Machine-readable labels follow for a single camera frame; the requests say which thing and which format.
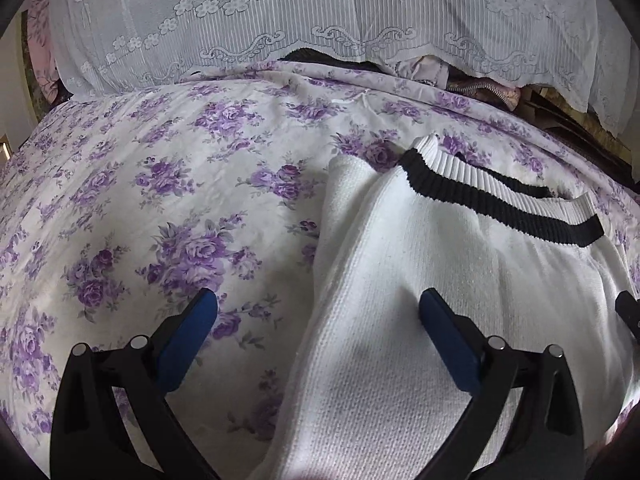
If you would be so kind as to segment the white knit v-neck sweater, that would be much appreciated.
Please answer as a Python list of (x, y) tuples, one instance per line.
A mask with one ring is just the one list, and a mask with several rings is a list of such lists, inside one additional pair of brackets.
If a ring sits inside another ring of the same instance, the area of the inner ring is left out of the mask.
[(636, 288), (588, 196), (414, 142), (331, 160), (314, 310), (257, 479), (580, 479), (638, 380)]

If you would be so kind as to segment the white lace cover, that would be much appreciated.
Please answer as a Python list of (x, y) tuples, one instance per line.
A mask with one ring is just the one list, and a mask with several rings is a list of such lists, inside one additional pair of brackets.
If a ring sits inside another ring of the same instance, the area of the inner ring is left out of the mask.
[(434, 55), (506, 86), (555, 88), (619, 134), (639, 87), (638, 47), (608, 0), (50, 0), (50, 26), (78, 96), (301, 48), (386, 66)]

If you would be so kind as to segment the purple floral bed sheet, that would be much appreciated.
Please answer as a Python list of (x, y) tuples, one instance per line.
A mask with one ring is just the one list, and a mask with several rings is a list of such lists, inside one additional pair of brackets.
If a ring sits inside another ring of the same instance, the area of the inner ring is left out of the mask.
[(201, 288), (220, 315), (171, 408), (226, 479), (262, 461), (312, 307), (326, 168), (392, 168), (419, 136), (588, 195), (639, 276), (639, 199), (549, 133), (465, 96), (321, 65), (73, 100), (1, 171), (1, 417), (40, 467), (68, 352), (151, 333)]

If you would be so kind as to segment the folded blankets under lace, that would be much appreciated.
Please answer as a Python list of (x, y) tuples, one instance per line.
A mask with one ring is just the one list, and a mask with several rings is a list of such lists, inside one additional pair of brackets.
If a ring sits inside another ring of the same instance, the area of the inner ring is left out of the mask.
[(626, 146), (613, 139), (592, 113), (582, 114), (570, 108), (553, 89), (527, 86), (509, 88), (486, 77), (472, 77), (449, 66), (439, 58), (424, 56), (409, 64), (401, 73), (372, 62), (349, 62), (332, 58), (311, 48), (297, 49), (284, 57), (288, 62), (320, 64), (348, 70), (395, 75), (428, 84), (449, 92), (489, 104), (524, 119), (579, 154), (586, 156), (615, 181), (634, 185), (630, 154)]

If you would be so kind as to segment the pink floral fabric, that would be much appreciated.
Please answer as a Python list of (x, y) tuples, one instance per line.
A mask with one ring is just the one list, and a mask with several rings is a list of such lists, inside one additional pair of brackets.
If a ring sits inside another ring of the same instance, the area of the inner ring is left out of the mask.
[(50, 0), (26, 0), (26, 39), (32, 70), (43, 97), (52, 104), (58, 97), (58, 69), (50, 29)]

